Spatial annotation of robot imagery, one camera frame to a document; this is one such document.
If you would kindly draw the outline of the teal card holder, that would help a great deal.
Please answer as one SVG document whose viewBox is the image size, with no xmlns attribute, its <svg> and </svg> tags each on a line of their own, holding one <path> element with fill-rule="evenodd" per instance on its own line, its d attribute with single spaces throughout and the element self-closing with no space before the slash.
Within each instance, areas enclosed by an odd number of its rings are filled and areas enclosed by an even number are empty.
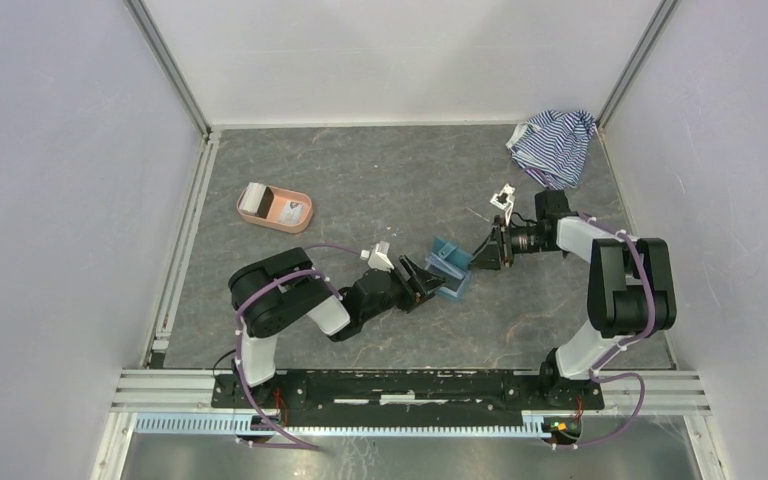
<svg viewBox="0 0 768 480">
<path fill-rule="evenodd" d="M 472 273 L 469 264 L 472 255 L 453 242 L 439 236 L 432 240 L 430 251 L 425 258 L 426 269 L 444 278 L 444 284 L 437 294 L 459 302 L 469 287 Z"/>
</svg>

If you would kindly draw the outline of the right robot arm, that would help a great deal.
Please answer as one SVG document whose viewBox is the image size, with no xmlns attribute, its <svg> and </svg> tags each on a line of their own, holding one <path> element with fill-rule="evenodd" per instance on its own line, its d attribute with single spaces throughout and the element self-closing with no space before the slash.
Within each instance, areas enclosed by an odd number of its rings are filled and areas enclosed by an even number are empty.
<svg viewBox="0 0 768 480">
<path fill-rule="evenodd" d="M 674 326 L 676 296 L 664 240 L 637 237 L 575 212 L 560 190 L 537 193 L 535 216 L 522 223 L 512 219 L 513 186 L 503 186 L 489 202 L 500 212 L 470 269 L 501 270 L 519 255 L 547 252 L 573 254 L 589 266 L 587 319 L 541 366 L 537 392 L 545 405 L 566 406 L 577 396 L 576 381 L 597 380 L 620 353 Z"/>
</svg>

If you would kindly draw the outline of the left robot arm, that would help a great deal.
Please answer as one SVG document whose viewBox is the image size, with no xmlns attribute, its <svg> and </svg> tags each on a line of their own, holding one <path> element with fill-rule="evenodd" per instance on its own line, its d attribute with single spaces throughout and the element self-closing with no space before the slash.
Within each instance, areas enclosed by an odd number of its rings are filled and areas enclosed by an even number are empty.
<svg viewBox="0 0 768 480">
<path fill-rule="evenodd" d="M 309 248 L 295 247 L 237 270 L 228 280 L 235 310 L 235 392 L 250 407 L 266 405 L 274 394 L 277 337 L 301 319 L 311 320 L 333 342 L 359 334 L 366 323 L 393 310 L 410 313 L 432 299 L 444 277 L 406 256 L 392 261 L 389 244 L 350 253 L 367 265 L 352 285 L 336 288 L 314 266 Z"/>
</svg>

